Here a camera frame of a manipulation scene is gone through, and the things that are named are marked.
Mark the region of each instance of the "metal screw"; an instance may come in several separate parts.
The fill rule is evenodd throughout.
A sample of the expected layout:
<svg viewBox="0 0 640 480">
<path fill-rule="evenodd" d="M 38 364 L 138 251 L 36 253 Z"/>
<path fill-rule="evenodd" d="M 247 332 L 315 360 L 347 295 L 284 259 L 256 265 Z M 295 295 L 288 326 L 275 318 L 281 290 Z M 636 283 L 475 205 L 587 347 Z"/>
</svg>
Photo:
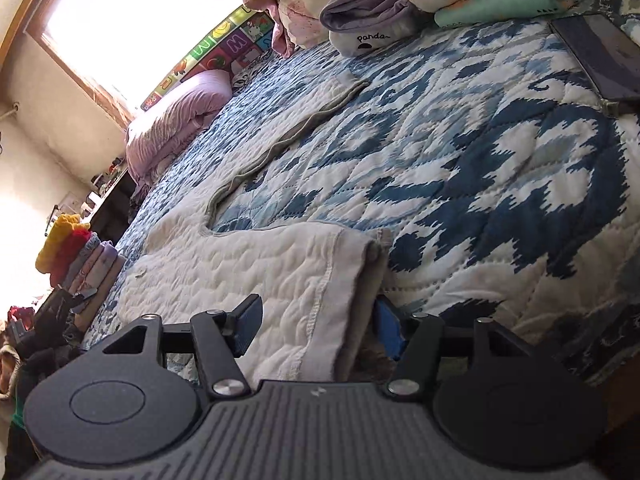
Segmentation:
<svg viewBox="0 0 640 480">
<path fill-rule="evenodd" d="M 411 379 L 396 379 L 386 387 L 392 394 L 407 396 L 416 394 L 420 390 L 420 384 Z"/>
<path fill-rule="evenodd" d="M 237 397 L 244 393 L 244 384 L 237 379 L 222 379 L 213 385 L 213 391 L 225 397 Z"/>
</svg>

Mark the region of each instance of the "gray cloth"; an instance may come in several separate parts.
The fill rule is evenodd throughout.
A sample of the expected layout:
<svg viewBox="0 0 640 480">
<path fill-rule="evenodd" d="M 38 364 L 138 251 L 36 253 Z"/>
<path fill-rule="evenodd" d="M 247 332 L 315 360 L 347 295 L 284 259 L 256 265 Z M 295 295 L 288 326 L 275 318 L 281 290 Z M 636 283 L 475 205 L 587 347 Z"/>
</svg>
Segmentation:
<svg viewBox="0 0 640 480">
<path fill-rule="evenodd" d="M 78 272 L 80 272 L 80 269 L 82 269 L 85 261 L 88 260 L 89 256 L 91 256 L 91 253 L 94 252 L 94 249 L 98 245 L 100 245 L 100 238 L 98 238 L 96 233 L 91 233 L 91 238 L 89 238 L 87 243 L 84 244 L 84 247 L 80 249 L 78 256 L 76 256 L 76 259 L 73 260 L 71 265 L 69 265 L 69 270 L 66 273 L 65 280 L 62 282 L 62 288 L 68 290 L 74 278 Z"/>
<path fill-rule="evenodd" d="M 331 0 L 320 22 L 331 44 L 355 57 L 416 34 L 428 16 L 408 0 Z"/>
</svg>

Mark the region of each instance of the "red object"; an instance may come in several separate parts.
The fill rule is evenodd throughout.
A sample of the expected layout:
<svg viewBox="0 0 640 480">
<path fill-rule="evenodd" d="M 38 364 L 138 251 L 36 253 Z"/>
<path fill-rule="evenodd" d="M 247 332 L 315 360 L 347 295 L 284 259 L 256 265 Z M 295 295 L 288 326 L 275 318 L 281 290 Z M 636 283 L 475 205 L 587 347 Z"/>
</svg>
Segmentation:
<svg viewBox="0 0 640 480">
<path fill-rule="evenodd" d="M 9 309 L 9 314 L 6 320 L 11 323 L 12 321 L 22 320 L 25 329 L 30 330 L 33 326 L 33 316 L 36 311 L 32 306 L 12 306 Z"/>
<path fill-rule="evenodd" d="M 86 229 L 76 229 L 65 238 L 53 260 L 53 270 L 49 275 L 51 286 L 59 285 L 64 281 L 66 274 L 69 272 L 69 266 L 78 257 L 78 253 L 89 241 L 89 238 L 91 238 L 91 231 Z"/>
</svg>

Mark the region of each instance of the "smartphone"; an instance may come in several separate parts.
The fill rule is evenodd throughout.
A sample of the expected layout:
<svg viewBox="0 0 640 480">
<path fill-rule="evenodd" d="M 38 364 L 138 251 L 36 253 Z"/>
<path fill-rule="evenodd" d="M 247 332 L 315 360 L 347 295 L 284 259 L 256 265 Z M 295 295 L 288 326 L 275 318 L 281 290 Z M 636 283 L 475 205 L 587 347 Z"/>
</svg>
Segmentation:
<svg viewBox="0 0 640 480">
<path fill-rule="evenodd" d="M 640 46 L 602 14 L 550 24 L 591 80 L 607 117 L 640 111 Z"/>
</svg>

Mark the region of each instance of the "bed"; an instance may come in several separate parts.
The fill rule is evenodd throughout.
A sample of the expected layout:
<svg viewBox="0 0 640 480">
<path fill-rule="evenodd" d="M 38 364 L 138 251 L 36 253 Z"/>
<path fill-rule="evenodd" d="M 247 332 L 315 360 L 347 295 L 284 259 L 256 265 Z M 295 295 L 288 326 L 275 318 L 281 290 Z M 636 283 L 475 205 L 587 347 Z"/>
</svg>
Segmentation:
<svg viewBox="0 0 640 480">
<path fill-rule="evenodd" d="M 640 0 L 587 0 L 640 41 Z M 357 59 L 270 59 L 152 189 L 149 229 L 258 126 L 348 69 L 370 86 L 244 184 L 214 231 L 309 219 L 394 235 L 383 292 L 467 326 L 494 316 L 597 383 L 640 346 L 640 121 L 607 119 L 545 20 L 441 30 Z M 86 334 L 119 328 L 122 272 Z M 169 368 L 188 379 L 190 356 Z"/>
</svg>

